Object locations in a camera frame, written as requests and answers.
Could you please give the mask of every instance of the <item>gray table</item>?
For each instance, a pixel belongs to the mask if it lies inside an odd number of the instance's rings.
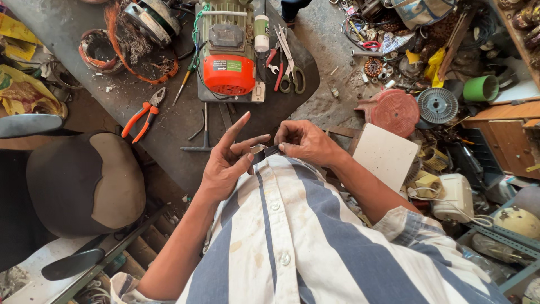
[[[186,73],[190,58],[180,62],[177,75],[165,82],[151,86],[138,80],[128,71],[113,76],[96,76],[81,60],[77,51],[82,33],[89,29],[106,29],[103,19],[103,6],[81,2],[79,0],[4,0],[9,9],[52,51],[62,64],[77,80],[88,89],[94,98],[121,125],[126,125],[131,116],[137,112],[144,101],[161,87],[167,87],[167,95],[160,107],[160,115],[152,129],[141,140],[142,147],[157,163],[182,187],[193,195],[203,176],[204,166],[209,153],[190,153],[180,147],[201,147],[203,136],[199,135],[191,142],[187,138],[201,126],[201,109],[204,104],[197,98],[195,75],[190,76],[186,88],[175,107],[172,102]],[[266,2],[267,16],[270,24],[283,20],[272,5]],[[184,19],[189,23],[184,26],[179,37],[173,41],[177,54],[183,54],[193,47],[191,31],[193,17]],[[263,104],[236,103],[237,113],[232,115],[233,123],[246,111],[251,111],[250,121],[240,133],[238,140],[244,140],[262,134],[274,134],[280,122],[286,120],[298,106],[303,104],[319,87],[319,70],[315,59],[307,51],[292,31],[288,31],[288,44],[293,54],[295,65],[301,67],[306,75],[306,91],[302,95],[294,92],[283,94],[273,91],[276,76],[270,75],[271,84],[267,85],[266,100]],[[271,37],[270,46],[274,46],[275,34]],[[171,58],[170,51],[163,51]],[[273,63],[279,65],[279,55]],[[106,87],[115,87],[106,92]],[[139,120],[136,128],[131,130],[135,136],[142,126]],[[217,104],[208,105],[208,129],[210,144],[214,146],[225,132],[225,126]]]

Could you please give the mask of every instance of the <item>shirt button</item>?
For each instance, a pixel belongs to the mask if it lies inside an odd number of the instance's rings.
[[[283,254],[281,255],[281,258],[279,259],[279,261],[280,261],[283,265],[287,266],[287,265],[289,265],[289,263],[291,262],[291,256],[289,256],[287,253],[283,253]]]

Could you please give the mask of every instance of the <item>orange motor cover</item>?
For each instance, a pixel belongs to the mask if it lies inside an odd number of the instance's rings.
[[[255,87],[253,60],[238,55],[210,55],[202,64],[202,80],[213,92],[244,95]]]

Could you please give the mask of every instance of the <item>green plastic cup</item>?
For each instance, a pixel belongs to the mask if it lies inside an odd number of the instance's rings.
[[[470,101],[491,101],[498,93],[499,80],[494,75],[471,78],[463,88],[463,97]]]

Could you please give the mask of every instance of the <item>orange copper wire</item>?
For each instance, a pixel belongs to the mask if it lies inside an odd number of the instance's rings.
[[[174,66],[172,70],[156,80],[152,80],[150,78],[146,78],[138,74],[133,69],[131,69],[129,65],[127,65],[126,59],[124,58],[124,56],[122,55],[122,51],[120,50],[120,45],[118,44],[118,40],[116,39],[116,29],[117,29],[116,20],[119,14],[120,14],[120,3],[118,2],[118,0],[113,1],[111,4],[107,5],[107,7],[105,8],[105,23],[107,24],[107,30],[109,31],[109,40],[111,41],[114,51],[116,52],[120,60],[122,60],[122,63],[124,64],[126,69],[129,72],[131,72],[133,75],[135,75],[137,78],[139,78],[140,80],[150,82],[151,84],[159,84],[159,83],[165,82],[167,81],[167,79],[172,78],[174,75],[176,75],[176,73],[178,72],[178,58],[176,56],[176,53],[174,53],[174,50],[173,50]]]

